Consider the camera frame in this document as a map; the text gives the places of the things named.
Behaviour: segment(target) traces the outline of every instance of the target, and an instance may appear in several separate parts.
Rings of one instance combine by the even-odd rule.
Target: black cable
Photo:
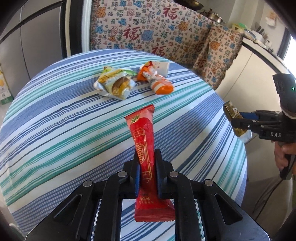
[[[274,186],[274,188],[273,188],[272,191],[270,192],[269,196],[267,197],[267,199],[266,199],[266,201],[265,201],[263,207],[261,208],[259,214],[258,214],[257,217],[255,218],[255,221],[257,221],[259,215],[262,213],[263,209],[265,208],[265,206],[266,206],[266,204],[267,204],[269,198],[271,197],[272,193],[273,193],[274,190],[275,190],[275,189],[276,189],[276,188],[282,183],[282,181],[283,181],[283,179],[281,179],[281,180],[278,182],[278,184],[276,184],[276,185]]]

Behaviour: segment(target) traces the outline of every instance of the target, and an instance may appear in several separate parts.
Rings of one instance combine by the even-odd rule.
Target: person's hand
[[[281,171],[284,167],[288,166],[288,160],[285,158],[285,154],[296,154],[296,143],[284,144],[279,146],[278,142],[274,145],[274,155],[277,168]],[[296,162],[293,165],[293,174],[296,175]]]

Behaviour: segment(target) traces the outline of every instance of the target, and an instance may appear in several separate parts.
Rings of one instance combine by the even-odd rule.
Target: metal screw
[[[128,174],[127,174],[127,172],[125,172],[125,171],[121,171],[121,172],[119,172],[118,173],[118,176],[119,177],[126,177]]]
[[[172,171],[172,172],[170,172],[170,176],[171,176],[171,177],[177,177],[178,175],[179,175],[179,173],[176,172],[176,171]]]
[[[91,180],[87,180],[87,181],[84,181],[83,182],[83,186],[85,186],[86,188],[87,187],[90,187],[92,185],[92,181]]]
[[[210,180],[210,179],[207,179],[207,180],[205,180],[205,185],[206,186],[213,186],[214,185],[214,183],[213,183],[213,181],[212,180]]]

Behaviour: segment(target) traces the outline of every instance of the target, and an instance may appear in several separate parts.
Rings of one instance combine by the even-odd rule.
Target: blue and white striped tablecloth
[[[155,148],[190,179],[213,179],[241,203],[246,183],[244,144],[233,134],[223,101],[191,71],[171,62],[170,95],[137,82],[127,100],[97,94],[103,66],[138,71],[164,58],[129,50],[98,50],[57,62],[35,76],[10,106],[0,131],[0,186],[27,234],[84,180],[100,181],[132,159],[124,117],[153,103]],[[174,240],[173,222],[136,223],[124,200],[121,240]]]

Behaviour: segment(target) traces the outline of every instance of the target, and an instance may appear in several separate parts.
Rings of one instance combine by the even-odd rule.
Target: red wrapper
[[[136,200],[136,222],[174,221],[174,205],[157,196],[154,166],[154,105],[148,105],[125,117],[136,145],[141,165],[140,192]]]

